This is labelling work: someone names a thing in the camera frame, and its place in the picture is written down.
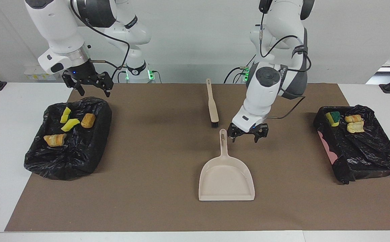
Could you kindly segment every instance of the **white table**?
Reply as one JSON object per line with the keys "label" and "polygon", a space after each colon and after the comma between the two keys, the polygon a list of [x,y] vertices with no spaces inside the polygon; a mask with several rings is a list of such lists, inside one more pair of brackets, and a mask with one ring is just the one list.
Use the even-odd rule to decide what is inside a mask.
{"label": "white table", "polygon": [[[366,105],[390,138],[390,94],[376,85],[339,85],[351,106]],[[390,241],[390,231],[244,231],[244,232],[3,232],[31,172],[22,161],[47,106],[65,102],[71,89],[60,83],[9,83],[0,92],[0,241]]]}

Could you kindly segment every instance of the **brown table surface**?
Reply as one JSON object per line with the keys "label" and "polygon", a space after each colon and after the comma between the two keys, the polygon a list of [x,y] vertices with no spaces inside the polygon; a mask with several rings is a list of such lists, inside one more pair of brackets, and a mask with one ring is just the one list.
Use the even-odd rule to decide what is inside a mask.
{"label": "brown table surface", "polygon": [[[245,86],[212,88],[226,129]],[[201,169],[220,153],[206,86],[116,84],[104,98],[113,121],[95,173],[74,181],[33,174],[6,231],[390,230],[390,177],[339,185],[312,126],[319,107],[348,106],[339,87],[309,84],[305,95],[286,119],[269,121],[267,138],[228,142],[252,173],[255,200],[200,202]],[[69,101],[80,98],[73,91]],[[278,97],[271,115],[295,103]]]}

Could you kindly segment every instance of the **sponge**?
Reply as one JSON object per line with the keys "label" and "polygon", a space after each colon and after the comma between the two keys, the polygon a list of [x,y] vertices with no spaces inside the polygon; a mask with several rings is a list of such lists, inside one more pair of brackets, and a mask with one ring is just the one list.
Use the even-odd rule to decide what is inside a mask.
{"label": "sponge", "polygon": [[337,127],[340,122],[340,113],[339,112],[329,112],[325,117],[330,122],[331,127]]}

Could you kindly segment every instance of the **black plastic bag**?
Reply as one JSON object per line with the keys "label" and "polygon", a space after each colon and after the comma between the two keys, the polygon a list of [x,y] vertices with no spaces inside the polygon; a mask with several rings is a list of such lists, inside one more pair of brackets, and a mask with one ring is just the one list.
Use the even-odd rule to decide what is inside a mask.
{"label": "black plastic bag", "polygon": [[[338,127],[331,127],[326,113],[340,112]],[[345,116],[359,114],[364,119],[364,133],[349,133]],[[390,140],[375,112],[368,107],[321,107],[313,122],[322,133],[329,151],[338,157],[332,164],[334,175],[343,184],[356,179],[390,175]]]}
{"label": "black plastic bag", "polygon": [[[65,107],[71,109],[69,118],[82,121],[86,113],[96,116],[92,128],[85,129],[80,124],[69,132],[64,132],[60,123]],[[44,112],[43,124],[25,156],[24,167],[49,179],[70,180],[94,172],[107,144],[112,111],[106,101],[87,97],[73,103],[57,103]],[[65,144],[49,147],[45,135],[66,133]]]}

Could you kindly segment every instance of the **dustpan pan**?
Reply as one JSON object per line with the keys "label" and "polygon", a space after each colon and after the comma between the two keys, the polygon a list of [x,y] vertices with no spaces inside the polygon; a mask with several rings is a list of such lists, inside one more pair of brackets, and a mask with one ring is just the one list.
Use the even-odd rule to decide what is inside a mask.
{"label": "dustpan pan", "polygon": [[228,155],[226,130],[220,130],[221,156],[208,161],[199,178],[200,201],[251,201],[255,187],[249,168]]}

